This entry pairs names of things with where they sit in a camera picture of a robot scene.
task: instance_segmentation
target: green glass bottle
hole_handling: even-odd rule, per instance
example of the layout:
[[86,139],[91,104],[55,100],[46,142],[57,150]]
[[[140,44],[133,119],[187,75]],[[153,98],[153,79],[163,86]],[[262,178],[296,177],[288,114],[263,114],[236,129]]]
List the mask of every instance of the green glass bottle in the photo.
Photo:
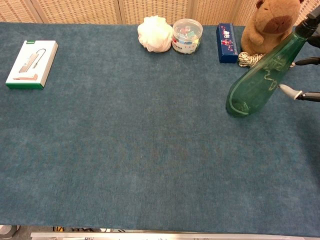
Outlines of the green glass bottle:
[[246,117],[262,109],[319,22],[320,6],[231,86],[226,99],[227,112],[235,117]]

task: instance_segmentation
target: jar lid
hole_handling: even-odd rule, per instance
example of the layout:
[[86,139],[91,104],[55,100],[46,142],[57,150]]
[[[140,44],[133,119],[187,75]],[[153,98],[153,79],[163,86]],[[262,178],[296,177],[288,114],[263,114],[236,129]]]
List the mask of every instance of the jar lid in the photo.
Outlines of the jar lid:
[[173,35],[185,42],[199,39],[202,36],[203,30],[200,22],[190,18],[180,19],[173,24]]

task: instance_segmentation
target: stuffed animal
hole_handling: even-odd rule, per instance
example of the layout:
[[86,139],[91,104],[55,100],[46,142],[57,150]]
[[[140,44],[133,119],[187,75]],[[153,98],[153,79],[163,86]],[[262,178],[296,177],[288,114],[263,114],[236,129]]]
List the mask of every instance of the stuffed animal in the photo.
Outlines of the stuffed animal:
[[257,10],[247,23],[242,51],[250,55],[267,54],[291,32],[304,0],[259,0]]

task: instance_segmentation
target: woven wall panel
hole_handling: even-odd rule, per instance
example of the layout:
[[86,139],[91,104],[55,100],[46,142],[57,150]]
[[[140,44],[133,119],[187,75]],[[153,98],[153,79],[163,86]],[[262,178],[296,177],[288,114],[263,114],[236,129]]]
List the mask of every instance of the woven wall panel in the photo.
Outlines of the woven wall panel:
[[119,0],[122,20],[126,24],[143,23],[145,17],[158,15],[166,18],[168,24],[179,19],[190,18],[191,6],[188,0]]
[[[245,26],[256,10],[257,0],[242,0],[239,11],[234,19],[234,25]],[[320,5],[320,0],[304,0],[301,4],[300,15],[295,25],[299,24],[306,15]]]
[[33,0],[49,23],[121,24],[114,0]]
[[194,2],[192,18],[202,25],[217,25],[232,21],[236,0],[195,0]]
[[0,0],[0,21],[36,23],[36,19],[23,0]]
[[308,13],[320,5],[320,0],[304,0],[300,8],[300,15],[295,25],[298,25]]
[[258,0],[242,0],[233,24],[236,26],[245,26],[257,9],[257,1]]

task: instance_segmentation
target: green stripe on box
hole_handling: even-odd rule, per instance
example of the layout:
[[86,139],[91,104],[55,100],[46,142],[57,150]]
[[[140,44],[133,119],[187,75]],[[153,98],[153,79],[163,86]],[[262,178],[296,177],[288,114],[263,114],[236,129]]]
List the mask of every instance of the green stripe on box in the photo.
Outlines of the green stripe on box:
[[6,83],[10,89],[44,89],[44,87],[40,83],[34,84],[20,84],[20,83]]

